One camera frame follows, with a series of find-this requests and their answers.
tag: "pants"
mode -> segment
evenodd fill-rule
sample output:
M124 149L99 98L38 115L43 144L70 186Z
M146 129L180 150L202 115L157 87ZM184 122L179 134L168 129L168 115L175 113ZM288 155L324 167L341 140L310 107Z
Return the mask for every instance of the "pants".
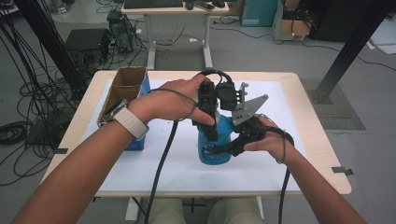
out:
M155 199L150 224L185 224L180 199ZM224 198L212 208L207 224L262 224L256 198Z

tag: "blue plastic container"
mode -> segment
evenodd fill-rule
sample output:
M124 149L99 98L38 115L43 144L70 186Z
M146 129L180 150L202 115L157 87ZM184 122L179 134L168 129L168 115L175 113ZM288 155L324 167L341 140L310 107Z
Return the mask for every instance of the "blue plastic container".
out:
M221 153L219 155L213 155L209 152L209 149L216 146L225 146L231 142L231 133L233 132L233 123L225 116L217 113L217 132L218 141L209 142L201 129L201 125L198 125L198 155L202 163L208 165L219 165L223 164L231 159L230 153Z

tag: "hand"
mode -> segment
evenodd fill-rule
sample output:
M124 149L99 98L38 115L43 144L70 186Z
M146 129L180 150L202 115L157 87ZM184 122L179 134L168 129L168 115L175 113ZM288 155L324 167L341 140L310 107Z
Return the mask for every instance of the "hand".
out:
M177 91L193 100L198 87L204 81L210 80L203 75L197 75L189 80L168 81L159 89ZM133 100L128 108L145 123L152 119L193 119L213 125L215 123L213 118L195 108L195 103L192 100L171 91L153 91Z
M255 115L256 117L259 118L260 122L264 126L272 126L272 127L277 127L277 125L268 117L263 116L263 115ZM291 150L295 149L294 146L288 141L285 141L285 147L286 150ZM246 144L244 147L245 151L268 151L272 157L274 157L277 161L282 161L283 156L284 156L284 151L283 151L283 137L277 133L271 133L267 132L265 135L265 138Z

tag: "watch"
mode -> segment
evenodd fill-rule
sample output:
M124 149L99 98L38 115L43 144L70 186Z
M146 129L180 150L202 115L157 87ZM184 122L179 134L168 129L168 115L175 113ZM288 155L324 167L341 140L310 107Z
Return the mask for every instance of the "watch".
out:
M126 99L119 100L107 110L103 120L105 122L110 122L113 119L118 121L137 140L140 140L149 131L149 127L128 110L127 106L128 101Z

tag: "beige watch strap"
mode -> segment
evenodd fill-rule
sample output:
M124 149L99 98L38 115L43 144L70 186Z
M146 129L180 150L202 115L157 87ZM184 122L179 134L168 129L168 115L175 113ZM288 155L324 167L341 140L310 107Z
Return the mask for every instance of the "beige watch strap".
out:
M147 130L147 126L140 121L131 111L127 108L123 108L119 113L114 116L114 119L118 121L128 132L130 132L135 138L142 137Z

